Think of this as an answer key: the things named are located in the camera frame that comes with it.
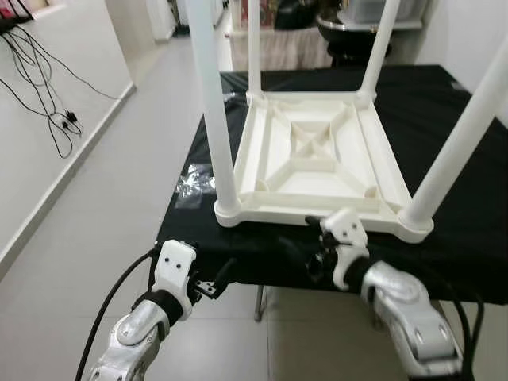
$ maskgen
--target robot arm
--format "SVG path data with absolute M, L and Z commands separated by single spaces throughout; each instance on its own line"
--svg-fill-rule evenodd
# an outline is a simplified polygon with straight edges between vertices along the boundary
M 367 234 L 352 210 L 321 220 L 323 253 L 309 268 L 332 265 L 333 283 L 346 291 L 355 283 L 361 298 L 390 330 L 407 375 L 414 379 L 449 379 L 462 368 L 460 348 L 446 320 L 432 307 L 429 294 L 414 276 L 383 261 L 370 260 Z
M 392 266 L 369 259 L 367 234 L 352 210 L 320 220 L 322 250 L 307 264 L 318 280 L 329 273 L 337 288 L 358 291 L 391 332 L 411 379 L 461 379 L 462 356 L 452 330 L 431 306 L 423 283 Z M 187 244 L 163 244 L 151 292 L 110 332 L 107 350 L 93 366 L 90 381 L 143 381 L 160 343 L 178 321 L 185 320 L 204 294 L 217 298 L 227 286 L 230 260 L 214 283 L 190 276 L 195 250 Z
M 178 320 L 185 320 L 200 294 L 189 271 L 195 250 L 184 243 L 163 244 L 152 291 L 138 299 L 134 310 L 110 332 L 107 350 L 93 366 L 90 381 L 142 381 L 160 343 Z

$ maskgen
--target electrical cable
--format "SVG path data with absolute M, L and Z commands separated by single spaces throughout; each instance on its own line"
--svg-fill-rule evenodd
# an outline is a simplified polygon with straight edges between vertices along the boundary
M 79 125 L 77 124 L 77 122 L 73 122 L 71 121 L 67 115 L 64 115 L 62 113 L 59 113 L 59 112 L 56 112 L 55 115 L 58 115 L 60 117 L 62 117 L 64 119 L 63 123 L 65 123 L 65 125 L 63 126 L 64 129 L 66 129 L 69 133 L 72 133 L 74 135 L 78 135 L 78 136 L 81 136 L 81 134 L 83 133 L 83 131 L 81 130 L 82 126 L 79 127 Z M 73 131 L 70 126 L 73 126 L 77 129 L 77 132 L 76 131 Z
M 53 87 L 53 85 L 51 83 L 48 83 L 48 86 L 51 90 L 53 90 L 53 93 L 55 93 L 55 96 L 56 96 L 56 99 L 58 99 L 58 102 L 60 103 L 60 105 L 62 106 L 62 109 L 67 111 L 67 108 L 65 107 L 64 105 L 64 101 L 62 100 L 62 98 L 58 95 L 58 93 L 56 92 L 55 90 L 55 87 Z
M 27 57 L 30 59 L 30 61 L 32 61 L 32 62 L 28 62 L 28 60 L 27 60 L 27 59 L 23 59 L 23 60 L 24 60 L 27 64 L 29 64 L 30 66 L 35 67 L 35 66 L 36 66 L 36 62 L 32 59 L 32 57 L 29 57 L 29 56 L 28 56 L 28 53 L 27 53 L 27 52 L 26 52 L 26 51 L 25 51 L 25 50 L 24 50 L 24 49 L 23 49 L 23 48 L 19 45 L 19 43 L 18 43 L 18 42 L 16 41 L 16 39 L 14 38 L 14 37 L 16 36 L 14 33 L 10 33 L 10 32 L 8 32 L 7 34 L 8 34 L 8 36 L 12 39 L 12 41 L 13 41 L 13 42 L 17 45 L 17 47 L 18 47 L 18 49 L 19 49 L 19 50 L 18 50 L 18 49 L 16 49 L 16 48 L 15 48 L 12 44 L 10 44 L 10 49 L 11 49 L 11 52 L 13 53 L 13 61 L 14 61 L 14 65 L 15 65 L 15 67 L 16 67 L 16 69 L 17 69 L 17 72 L 20 74 L 20 76 L 21 76 L 21 77 L 22 77 L 22 78 L 23 78 L 26 82 L 29 82 L 29 79 L 28 79 L 28 78 L 27 78 L 27 77 L 26 77 L 26 76 L 25 76 L 25 75 L 21 72 L 21 70 L 20 70 L 20 68 L 19 68 L 19 66 L 18 66 L 18 63 L 17 63 L 17 61 L 16 61 L 16 58 L 17 58 L 18 60 L 23 59 L 23 58 L 21 57 L 21 52 L 23 52 L 23 54 L 24 54 L 25 56 L 27 56 Z M 33 81 L 33 82 L 34 82 L 34 84 L 35 84 L 36 86 L 39 86 L 39 87 L 41 87 L 41 86 L 45 86 L 45 85 L 46 85 L 46 84 L 48 84 L 48 83 L 51 81 L 51 79 L 52 79 L 52 74 L 53 74 L 52 66 L 51 66 L 51 64 L 49 63 L 48 59 L 47 59 L 46 57 L 44 57 L 44 55 L 43 55 L 42 53 L 40 53 L 40 51 L 39 51 L 38 49 L 36 49 L 36 48 L 33 46 L 33 44 L 30 44 L 30 45 L 31 45 L 31 47 L 32 47 L 32 48 L 33 48 L 33 50 L 34 50 L 34 54 L 36 55 L 36 54 L 38 53 L 38 54 L 39 54 L 39 56 L 40 56 L 40 57 L 42 57 L 42 59 L 43 59 L 43 60 L 45 61 L 45 63 L 48 65 L 48 74 L 47 74 L 47 73 L 44 73 L 44 76 L 43 76 L 43 83 L 35 83 L 35 82 Z
M 20 16 L 19 16 L 19 13 L 18 13 L 18 12 L 17 12 L 17 10 L 16 10 L 16 8 L 13 6 L 12 1 L 11 1 L 11 0 L 7 0 L 7 2 L 9 2 L 9 5 L 10 5 L 10 7 L 13 9 L 13 12 L 14 12 L 14 14 L 16 15 L 16 17 L 20 17 Z
M 48 111 L 48 109 L 47 109 L 46 105 L 44 104 L 44 100 L 43 100 L 43 98 L 42 98 L 42 96 L 41 96 L 41 94 L 40 94 L 39 90 L 37 89 L 37 85 L 33 82 L 33 80 L 32 80 L 32 78 L 31 78 L 31 76 L 30 76 L 30 75 L 29 75 L 29 73 L 27 72 L 27 70 L 26 70 L 26 68 L 25 68 L 25 65 L 24 65 L 24 63 L 23 63 L 23 60 L 21 59 L 21 55 L 20 55 L 19 51 L 18 51 L 18 50 L 16 49 L 16 47 L 14 47 L 14 46 L 10 43 L 10 41 L 8 41 L 8 40 L 7 40 L 4 36 L 2 36 L 2 38 L 6 41 L 6 43 L 7 43 L 7 44 L 8 44 L 8 46 L 10 47 L 11 51 L 13 52 L 14 59 L 15 59 L 16 57 L 18 58 L 18 60 L 19 60 L 19 64 L 21 65 L 21 69 L 22 69 L 22 71 L 21 71 L 21 69 L 19 68 L 19 66 L 17 66 L 17 69 L 19 70 L 20 75 L 21 75 L 21 76 L 22 76 L 22 77 L 23 77 L 23 78 L 24 78 L 24 79 L 25 79 L 28 83 L 30 83 L 30 84 L 32 85 L 32 87 L 33 87 L 33 89 L 34 89 L 35 93 L 37 94 L 37 97 L 38 97 L 38 98 L 39 98 L 39 100 L 40 100 L 40 104 L 42 105 L 42 107 L 43 107 L 43 109 L 44 109 L 44 113 L 36 112 L 35 110 L 33 110 L 33 109 L 29 108 L 29 107 L 26 107 L 26 108 L 28 108 L 29 110 L 35 111 L 35 112 L 36 112 L 36 114 L 39 114 L 39 115 L 41 115 L 41 116 L 45 116 L 45 117 L 47 118 L 47 121 L 48 121 L 48 129 L 49 129 L 50 135 L 51 135 L 51 137 L 52 137 L 53 143 L 55 144 L 56 151 L 58 152 L 58 155 L 59 155 L 62 159 L 66 159 L 66 158 L 68 158 L 68 157 L 71 155 L 72 150 L 73 150 L 73 148 L 74 148 L 74 146 L 73 146 L 73 144 L 72 144 L 72 139 L 69 137 L 69 135 L 68 135 L 67 131 L 66 131 L 64 128 L 60 127 L 58 124 L 56 124 L 56 123 L 55 123 L 55 121 L 53 121 L 53 119 L 52 119 L 52 117 L 54 117 L 54 116 L 55 116 L 55 115 L 57 115 L 57 114 L 60 114 L 60 115 L 61 115 L 61 116 L 63 116 L 64 118 L 67 118 L 67 117 L 66 117 L 65 115 L 63 115 L 62 113 L 57 113 L 57 111 L 56 111 L 55 101 L 54 101 L 54 99 L 53 99 L 53 97 L 52 97 L 52 94 L 51 94 L 51 91 L 49 90 L 49 87 L 48 87 L 48 79 L 47 79 L 47 78 L 46 78 L 46 76 L 45 76 L 45 73 L 44 73 L 44 71 L 43 71 L 43 69 L 42 69 L 42 67 L 41 67 L 41 65 L 40 65 L 39 60 L 37 59 L 37 51 L 36 51 L 35 46 L 33 46 L 32 41 L 30 41 L 30 40 L 29 40 L 29 42 L 28 42 L 28 43 L 29 43 L 29 44 L 31 45 L 31 47 L 33 48 L 33 58 L 35 59 L 35 63 L 36 63 L 36 65 L 37 65 L 37 68 L 39 69 L 40 76 L 41 76 L 41 78 L 43 79 L 43 83 L 42 83 L 41 85 L 45 87 L 46 91 L 48 92 L 49 99 L 51 100 L 51 103 L 52 103 L 52 111 L 51 111 L 51 112 L 49 112 L 49 111 Z M 55 134 L 54 134 L 54 132 L 53 132 L 52 125 L 53 125 L 54 127 L 56 127 L 56 128 L 57 128 L 57 129 L 58 129 L 58 130 L 59 130 L 59 131 L 60 131 L 60 132 L 61 132 L 61 133 L 65 136 L 65 138 L 66 138 L 66 139 L 68 140 L 68 142 L 69 142 L 70 147 L 69 147 L 68 152 L 67 152 L 66 154 L 64 154 L 64 153 L 62 152 L 62 150 L 60 149 L 60 146 L 59 146 L 59 144 L 58 144 L 58 140 L 56 139 L 56 136 L 55 136 Z M 75 135 L 79 135 L 79 136 L 81 136 L 81 129 L 78 127 L 78 128 L 77 128 L 77 130 L 78 130 L 78 132 L 76 132 L 76 131 L 72 131 L 71 129 L 68 129 L 68 131 L 69 131 L 70 133 L 74 133 Z
M 16 100 L 23 106 L 25 107 L 28 111 L 34 113 L 34 114 L 37 114 L 37 115 L 40 115 L 40 116 L 43 116 L 43 117 L 47 117 L 46 114 L 43 114 L 37 110 L 34 110 L 33 108 L 31 108 L 30 106 L 28 106 L 26 103 L 23 102 L 23 100 L 17 95 L 16 91 L 14 91 L 14 89 L 6 82 L 4 81 L 2 78 L 0 78 L 0 83 L 2 83 L 3 86 L 5 86 L 7 88 L 7 90 L 10 91 L 10 93 L 16 98 Z
M 109 98 L 109 99 L 113 99 L 115 101 L 119 100 L 120 98 L 117 98 L 117 97 L 113 97 L 111 95 L 108 95 L 98 89 L 96 89 L 92 84 L 90 84 L 89 82 L 87 82 L 85 79 L 79 77 L 76 73 L 74 73 L 70 68 L 69 66 L 67 66 L 65 63 L 63 63 L 61 60 L 59 60 L 58 58 L 54 57 L 51 53 L 49 53 L 46 49 L 44 49 L 44 47 L 42 45 L 39 44 L 39 42 L 32 37 L 32 35 L 30 33 L 28 33 L 26 30 L 24 30 L 21 26 L 19 25 L 16 25 L 15 28 L 17 29 L 20 29 L 22 30 L 25 35 L 27 36 L 27 39 L 31 40 L 33 43 L 35 43 L 39 48 L 40 50 L 42 50 L 44 53 L 46 53 L 48 56 L 50 56 L 51 58 L 53 58 L 56 62 L 58 62 L 60 65 L 62 65 L 73 77 L 75 77 L 78 81 L 81 81 L 82 83 L 85 83 L 90 89 L 92 89 L 93 91 L 95 91 L 97 94 L 100 94 L 106 98 Z
M 471 345 L 469 351 L 464 350 L 464 358 L 463 358 L 463 374 L 467 377 L 467 379 L 473 380 L 473 362 L 475 359 L 476 348 L 478 346 L 479 334 L 483 324 L 483 316 L 485 314 L 485 305 L 483 303 L 482 297 L 475 291 L 467 287 L 460 287 L 462 291 L 472 296 L 472 299 L 476 301 L 477 311 L 475 324 L 473 325 L 473 332 L 471 335 Z
M 85 368 L 85 365 L 87 364 L 88 355 L 90 354 L 90 350 L 92 347 L 92 344 L 94 343 L 95 335 L 97 334 L 98 327 L 101 324 L 101 320 L 104 317 L 104 313 L 106 312 L 106 309 L 108 305 L 111 303 L 111 300 L 113 299 L 113 296 L 117 293 L 120 286 L 123 284 L 123 282 L 127 279 L 127 277 L 130 275 L 131 272 L 136 269 L 140 264 L 142 264 L 145 260 L 148 258 L 152 258 L 153 256 L 156 256 L 159 254 L 159 250 L 152 249 L 140 258 L 138 258 L 136 261 L 134 261 L 133 264 L 127 268 L 127 270 L 124 271 L 124 273 L 120 276 L 120 278 L 117 280 L 117 282 L 113 285 L 110 292 L 106 296 L 106 299 L 104 299 L 104 302 L 101 305 L 101 308 L 99 309 L 97 316 L 95 317 L 94 324 L 92 325 L 92 328 L 90 330 L 90 334 L 88 335 L 87 342 L 85 344 L 85 348 L 83 350 L 83 354 L 81 355 L 81 360 L 79 361 L 78 371 L 76 372 L 75 381 L 81 381 L 81 378 L 83 377 L 83 370 Z
M 24 11 L 24 12 L 26 13 L 26 15 L 27 15 L 25 18 L 26 18 L 26 19 L 28 19 L 28 20 L 23 21 L 23 22 L 27 22 L 27 21 L 29 21 L 29 20 L 33 20 L 33 16 L 32 16 L 32 14 L 30 13 L 30 11 L 26 8 L 25 4 L 23 4 L 23 2 L 22 2 L 22 1 L 20 1 L 20 0 L 17 0 L 17 3 L 21 6 L 21 8 L 23 8 L 23 11 Z

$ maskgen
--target baseboard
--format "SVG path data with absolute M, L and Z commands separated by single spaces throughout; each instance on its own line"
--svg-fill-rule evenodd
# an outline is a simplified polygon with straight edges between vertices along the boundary
M 155 39 L 156 44 L 158 44 L 158 45 L 167 44 L 168 41 L 171 39 L 171 36 L 173 36 L 173 33 L 175 32 L 175 30 L 176 30 L 176 26 L 171 28 L 171 30 L 163 38 L 156 38 Z
M 81 149 L 71 162 L 64 168 L 60 176 L 49 187 L 44 196 L 37 203 L 32 213 L 25 219 L 21 228 L 4 247 L 0 253 L 0 280 L 6 275 L 10 266 L 14 263 L 21 250 L 35 233 L 44 217 L 53 207 L 58 197 L 64 192 L 75 173 L 79 170 L 92 149 L 101 139 L 104 132 L 110 126 L 111 121 L 116 117 L 129 96 L 136 90 L 134 83 L 130 83 L 121 93 L 120 98 L 111 106 L 106 116 L 98 123 L 98 127 L 88 137 Z

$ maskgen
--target power cord on wall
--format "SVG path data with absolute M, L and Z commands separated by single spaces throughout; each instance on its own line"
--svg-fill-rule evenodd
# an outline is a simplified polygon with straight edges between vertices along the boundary
M 97 94 L 113 100 L 119 100 L 119 98 L 98 90 L 85 79 L 78 76 L 69 66 L 62 62 L 62 60 L 59 60 L 49 53 L 21 26 L 15 25 L 14 28 L 19 30 L 17 32 L 6 30 L 0 37 L 6 42 L 7 47 L 11 51 L 17 73 L 33 89 L 42 110 L 37 110 L 29 106 L 4 79 L 0 78 L 0 83 L 9 90 L 25 109 L 46 118 L 48 130 L 56 147 L 56 151 L 61 158 L 65 159 L 71 155 L 73 150 L 73 140 L 71 136 L 81 137 L 83 134 L 83 126 L 79 122 L 76 114 L 65 106 L 64 100 L 60 97 L 54 85 L 51 84 L 54 72 L 51 60 L 56 61 L 65 68 L 69 74 L 78 81 L 86 84 Z M 58 100 L 60 107 L 57 106 L 55 98 Z M 62 147 L 62 142 L 59 143 L 59 140 L 62 139 L 67 142 L 65 144 L 67 146 L 66 148 Z

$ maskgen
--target black table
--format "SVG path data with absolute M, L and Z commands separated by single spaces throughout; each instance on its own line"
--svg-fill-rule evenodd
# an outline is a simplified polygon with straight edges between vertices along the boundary
M 262 74 L 264 90 L 347 91 L 361 83 L 364 69 L 273 71 Z M 245 73 L 223 73 L 225 93 L 247 90 Z M 402 175 L 413 194 L 450 134 L 470 94 L 438 66 L 385 67 L 379 79 L 376 109 Z M 234 98 L 226 105 L 233 159 L 236 157 L 247 106 Z M 424 264 L 452 284 L 476 289 L 486 302 L 508 303 L 507 157 L 508 131 L 494 121 L 468 165 L 437 211 L 434 231 L 418 245 L 393 236 L 369 233 L 374 259 L 420 277 L 431 298 L 449 299 L 448 292 L 419 270 Z M 189 164 L 207 164 L 210 153 L 201 120 L 183 172 Z M 175 208 L 174 194 L 158 241 L 177 239 L 196 245 L 196 268 L 212 279 L 231 257 L 239 264 L 240 283 L 330 289 L 310 282 L 301 260 L 318 250 L 318 233 L 303 226 L 245 222 L 222 228 L 215 220 L 215 196 L 205 195 L 197 209 Z M 462 294 L 462 299 L 469 299 Z

